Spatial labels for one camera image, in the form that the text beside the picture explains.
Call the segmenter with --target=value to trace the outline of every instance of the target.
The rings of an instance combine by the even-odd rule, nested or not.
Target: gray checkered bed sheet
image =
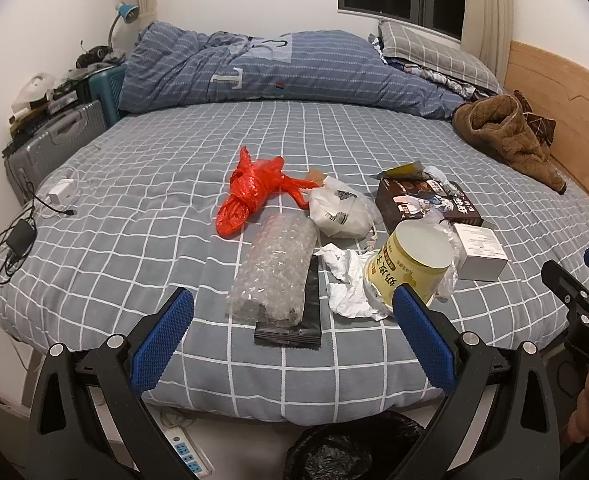
[[[78,215],[38,220],[32,255],[0,287],[0,325],[41,351],[58,341],[91,348],[111,333],[127,334],[185,286],[195,318],[146,394],[153,402],[321,424],[438,396],[394,319],[331,315],[325,267],[319,351],[256,346],[254,327],[228,319],[226,293],[261,221],[296,208],[289,196],[274,196],[241,235],[216,234],[214,217],[242,146],[253,157],[283,154],[292,176],[320,168],[364,192],[377,188],[367,175],[417,159],[459,182],[498,225],[510,263],[500,282],[460,281],[452,300],[433,308],[489,344],[531,340],[543,348],[562,330],[565,307],[539,278],[546,260],[560,261],[589,288],[582,260],[589,197],[572,182],[559,196],[476,152],[442,121],[317,102],[205,104],[130,116],[69,160],[81,176]]]

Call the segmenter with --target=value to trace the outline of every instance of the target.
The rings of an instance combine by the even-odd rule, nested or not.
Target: white box
[[[459,278],[478,282],[496,282],[508,263],[508,257],[497,235],[486,227],[466,224],[453,224],[453,229],[463,244],[457,265]]]

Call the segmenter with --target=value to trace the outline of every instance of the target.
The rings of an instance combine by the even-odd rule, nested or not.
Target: wooden headboard
[[[557,121],[551,154],[589,193],[589,70],[513,41],[505,87],[521,90],[535,113]]]

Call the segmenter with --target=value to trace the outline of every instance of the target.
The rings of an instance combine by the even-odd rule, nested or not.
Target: yellow container
[[[368,260],[366,279],[374,285],[388,308],[393,306],[393,292],[403,283],[410,283],[427,304],[453,257],[453,249],[444,233],[420,220],[404,220],[379,252]]]

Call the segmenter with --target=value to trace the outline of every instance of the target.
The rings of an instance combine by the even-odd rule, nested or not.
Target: dark brown snack box
[[[430,200],[434,197],[447,198],[455,206],[452,211],[444,212],[444,218],[449,222],[481,226],[483,219],[477,208],[470,202],[470,199],[463,193],[461,187],[452,183],[459,191],[461,196],[453,196],[444,191],[444,189],[433,180],[392,180],[382,178],[379,181],[377,198],[375,203],[381,211],[383,222],[388,232],[393,232],[395,227],[402,220],[419,219],[423,217],[421,211],[417,211],[408,205],[405,200],[407,194]]]

